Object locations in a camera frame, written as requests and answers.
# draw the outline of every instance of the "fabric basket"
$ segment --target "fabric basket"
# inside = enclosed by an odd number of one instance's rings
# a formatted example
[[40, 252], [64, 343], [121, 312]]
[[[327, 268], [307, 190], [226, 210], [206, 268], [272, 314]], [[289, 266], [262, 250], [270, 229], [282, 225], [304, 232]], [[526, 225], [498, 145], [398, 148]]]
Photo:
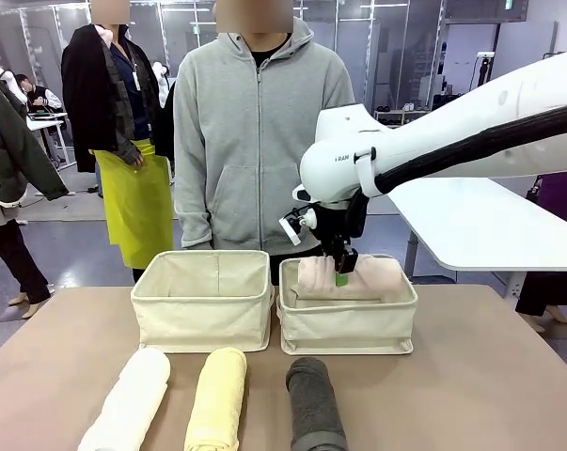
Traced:
[[384, 299], [302, 300], [293, 290], [299, 259], [280, 267], [277, 314], [281, 348], [289, 355], [409, 354], [417, 293], [403, 274], [402, 290]]
[[258, 251], [158, 255], [131, 293], [141, 347], [170, 353], [265, 350], [270, 275], [269, 256]]

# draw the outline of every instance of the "towel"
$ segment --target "towel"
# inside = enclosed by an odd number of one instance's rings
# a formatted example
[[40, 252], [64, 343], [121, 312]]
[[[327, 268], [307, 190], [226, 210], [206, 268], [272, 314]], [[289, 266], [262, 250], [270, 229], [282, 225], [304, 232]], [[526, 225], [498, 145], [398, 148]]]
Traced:
[[291, 365], [286, 383], [293, 428], [291, 451], [347, 451], [325, 364], [312, 357], [298, 359]]
[[160, 351], [144, 348], [133, 354], [78, 451], [139, 451], [169, 377], [170, 362]]
[[336, 286], [335, 261], [332, 257], [300, 259], [299, 299], [384, 299], [398, 294], [403, 287], [403, 272], [394, 258], [359, 256], [354, 272], [348, 274], [344, 287]]
[[184, 451], [236, 451], [244, 401], [245, 355], [234, 348], [208, 356], [197, 382]]

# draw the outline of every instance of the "hand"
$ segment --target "hand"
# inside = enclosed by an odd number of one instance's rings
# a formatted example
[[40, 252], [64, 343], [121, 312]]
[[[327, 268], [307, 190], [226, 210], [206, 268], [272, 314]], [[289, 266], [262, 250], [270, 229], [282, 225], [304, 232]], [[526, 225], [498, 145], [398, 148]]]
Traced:
[[133, 166], [141, 167], [143, 164], [145, 164], [145, 159], [143, 158], [143, 155], [139, 154], [139, 157], [134, 161]]

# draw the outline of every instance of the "white table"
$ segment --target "white table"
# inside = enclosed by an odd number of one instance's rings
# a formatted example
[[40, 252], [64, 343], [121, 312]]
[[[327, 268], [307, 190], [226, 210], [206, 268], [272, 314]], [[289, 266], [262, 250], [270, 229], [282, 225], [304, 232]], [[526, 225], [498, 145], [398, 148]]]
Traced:
[[529, 271], [567, 272], [567, 223], [489, 179], [418, 179], [389, 198], [412, 230], [409, 276], [419, 242], [450, 270], [511, 272], [508, 299]]
[[64, 158], [66, 160], [66, 165], [62, 168], [65, 169], [66, 167], [72, 166], [74, 163], [70, 161], [70, 156], [68, 155], [68, 149], [66, 148], [66, 143], [64, 142], [64, 136], [61, 134], [60, 126], [63, 123], [63, 120], [56, 120], [57, 118], [66, 117], [68, 114], [66, 113], [57, 113], [54, 115], [48, 115], [47, 118], [36, 120], [31, 120], [30, 118], [26, 119], [26, 123], [28, 125], [28, 129], [31, 132], [37, 132], [49, 129], [51, 127], [55, 127], [57, 129], [57, 136], [59, 137], [59, 145], [61, 147], [61, 151], [64, 152]]

